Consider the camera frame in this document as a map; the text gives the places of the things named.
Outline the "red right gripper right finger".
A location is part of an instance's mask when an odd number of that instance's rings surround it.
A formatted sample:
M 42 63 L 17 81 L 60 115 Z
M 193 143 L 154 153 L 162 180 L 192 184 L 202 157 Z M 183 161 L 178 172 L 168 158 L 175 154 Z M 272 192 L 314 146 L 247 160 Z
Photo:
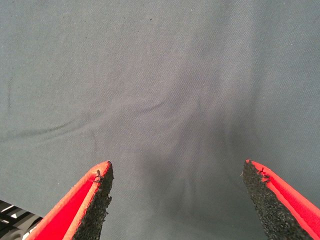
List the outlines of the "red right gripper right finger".
M 269 240 L 320 238 L 320 209 L 270 168 L 247 159 L 242 179 Z

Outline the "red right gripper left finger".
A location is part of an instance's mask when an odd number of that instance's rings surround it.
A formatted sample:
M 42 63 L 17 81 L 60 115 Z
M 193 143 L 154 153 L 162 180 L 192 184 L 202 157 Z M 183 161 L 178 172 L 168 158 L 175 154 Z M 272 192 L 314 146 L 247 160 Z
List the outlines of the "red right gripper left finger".
M 46 214 L 28 240 L 99 240 L 112 201 L 111 161 L 92 167 Z

